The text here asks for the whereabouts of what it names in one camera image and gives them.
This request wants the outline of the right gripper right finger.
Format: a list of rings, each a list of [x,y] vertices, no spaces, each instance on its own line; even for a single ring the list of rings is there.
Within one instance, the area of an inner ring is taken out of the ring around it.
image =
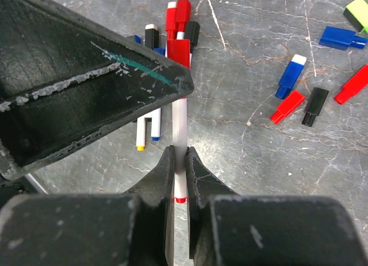
[[[366,265],[347,210],[326,196],[239,195],[186,153],[195,265]]]

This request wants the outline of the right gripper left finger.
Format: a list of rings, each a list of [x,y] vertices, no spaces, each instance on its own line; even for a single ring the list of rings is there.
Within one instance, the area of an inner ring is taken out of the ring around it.
[[[174,148],[119,194],[1,186],[2,265],[173,265]]]

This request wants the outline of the plain blue marker cap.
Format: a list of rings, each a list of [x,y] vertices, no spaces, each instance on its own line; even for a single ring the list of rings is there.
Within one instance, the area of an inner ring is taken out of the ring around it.
[[[367,38],[358,36],[352,30],[327,26],[323,31],[319,44],[343,51],[351,47],[364,49],[367,45]]]

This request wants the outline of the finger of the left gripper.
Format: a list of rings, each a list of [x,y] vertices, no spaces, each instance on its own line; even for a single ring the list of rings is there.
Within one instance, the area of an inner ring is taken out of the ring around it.
[[[1,0],[1,179],[191,94],[190,71],[52,0]]]

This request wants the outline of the green marker cap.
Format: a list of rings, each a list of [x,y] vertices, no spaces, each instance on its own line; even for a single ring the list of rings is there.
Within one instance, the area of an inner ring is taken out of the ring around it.
[[[354,0],[349,3],[343,15],[359,33],[367,33],[368,4],[365,0]]]

